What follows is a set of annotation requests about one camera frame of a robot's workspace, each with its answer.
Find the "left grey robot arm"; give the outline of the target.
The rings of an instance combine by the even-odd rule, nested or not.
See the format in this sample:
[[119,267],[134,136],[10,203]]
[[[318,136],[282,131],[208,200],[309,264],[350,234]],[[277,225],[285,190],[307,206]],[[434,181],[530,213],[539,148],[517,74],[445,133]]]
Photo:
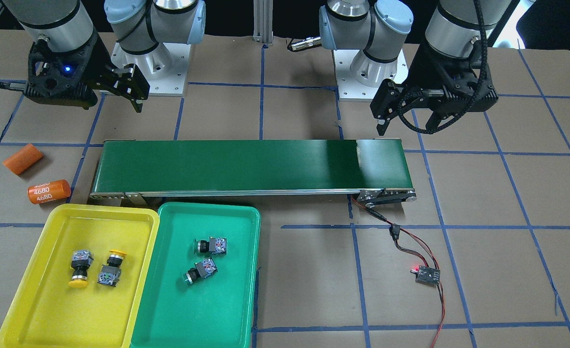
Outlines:
[[319,11],[325,49],[356,49],[356,79],[377,87],[370,109],[384,135],[398,117],[409,129],[434,134],[468,112],[486,112],[499,100],[488,66],[488,37],[508,0],[441,0],[402,83],[374,68],[395,65],[415,16],[399,0],[329,0]]

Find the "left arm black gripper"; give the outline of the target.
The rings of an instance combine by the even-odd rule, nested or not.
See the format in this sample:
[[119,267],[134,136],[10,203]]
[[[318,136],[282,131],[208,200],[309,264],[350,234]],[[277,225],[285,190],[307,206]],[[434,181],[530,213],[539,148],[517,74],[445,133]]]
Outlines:
[[464,58],[448,57],[424,41],[413,58],[407,78],[401,84],[385,79],[371,101],[370,109],[377,119],[379,136],[386,134],[391,119],[396,117],[398,101],[403,113],[413,108],[432,111],[426,132],[435,134],[459,120],[475,92],[478,96],[469,112],[486,112],[499,100],[489,66],[482,64],[482,44],[470,43],[473,53]]

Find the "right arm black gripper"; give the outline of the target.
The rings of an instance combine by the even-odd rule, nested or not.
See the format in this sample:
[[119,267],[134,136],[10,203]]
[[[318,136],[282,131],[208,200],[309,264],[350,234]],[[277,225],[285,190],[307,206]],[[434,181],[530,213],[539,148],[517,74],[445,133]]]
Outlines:
[[44,105],[89,109],[98,101],[95,90],[106,90],[128,99],[136,113],[142,112],[150,90],[147,79],[136,64],[115,66],[98,34],[66,52],[53,52],[50,43],[50,38],[40,35],[31,46],[25,97]]

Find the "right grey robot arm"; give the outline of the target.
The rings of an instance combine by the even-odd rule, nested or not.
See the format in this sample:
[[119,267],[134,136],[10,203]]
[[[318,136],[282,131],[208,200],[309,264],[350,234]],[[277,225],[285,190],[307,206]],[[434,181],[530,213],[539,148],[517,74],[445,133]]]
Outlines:
[[205,34],[203,0],[102,0],[121,50],[114,62],[81,0],[5,0],[33,42],[25,82],[1,82],[42,105],[89,109],[97,90],[127,99],[142,111],[154,83],[174,71],[168,44],[199,44]]

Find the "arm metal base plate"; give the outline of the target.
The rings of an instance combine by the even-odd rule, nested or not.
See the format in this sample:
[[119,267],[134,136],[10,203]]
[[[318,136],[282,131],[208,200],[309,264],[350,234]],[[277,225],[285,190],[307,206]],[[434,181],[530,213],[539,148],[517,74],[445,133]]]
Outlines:
[[401,84],[408,75],[403,50],[389,63],[369,59],[360,49],[333,50],[334,72],[340,99],[350,102],[371,101],[385,79]]
[[189,44],[160,43],[154,51],[137,56],[126,53],[117,43],[111,59],[120,68],[137,64],[150,85],[150,96],[183,97],[193,48]]

